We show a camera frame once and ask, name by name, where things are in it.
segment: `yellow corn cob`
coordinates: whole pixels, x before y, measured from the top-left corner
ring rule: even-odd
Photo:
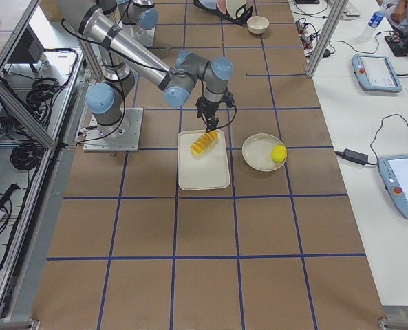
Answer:
[[[195,141],[190,147],[191,154],[193,156],[200,156],[210,149],[217,141],[217,133],[210,131],[202,134],[199,139]]]

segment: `dish rack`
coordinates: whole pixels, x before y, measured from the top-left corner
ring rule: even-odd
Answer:
[[[206,7],[204,7],[199,0],[193,0],[193,4],[196,7],[202,8],[204,10],[206,10],[207,12],[211,12],[223,19],[226,19],[230,22],[233,22],[234,24],[238,24],[238,25],[245,25],[246,21],[253,15],[253,7],[249,7],[247,8],[246,5],[243,5],[242,7],[240,7],[238,10],[236,10],[236,18],[233,18],[227,14],[224,14],[222,12],[220,12],[217,8],[216,9],[208,9]]]

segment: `red button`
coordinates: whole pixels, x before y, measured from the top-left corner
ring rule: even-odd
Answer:
[[[394,193],[396,193],[397,195],[402,194],[402,189],[401,189],[401,187],[395,187],[395,188],[394,188]]]

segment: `yellow ball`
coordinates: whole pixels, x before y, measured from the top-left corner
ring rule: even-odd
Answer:
[[[274,163],[284,162],[287,155],[285,146],[281,144],[276,145],[271,151],[271,159]]]

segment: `hand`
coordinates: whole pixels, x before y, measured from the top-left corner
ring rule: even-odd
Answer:
[[[399,24],[405,18],[405,2],[399,1],[395,10],[390,15],[393,22]]]

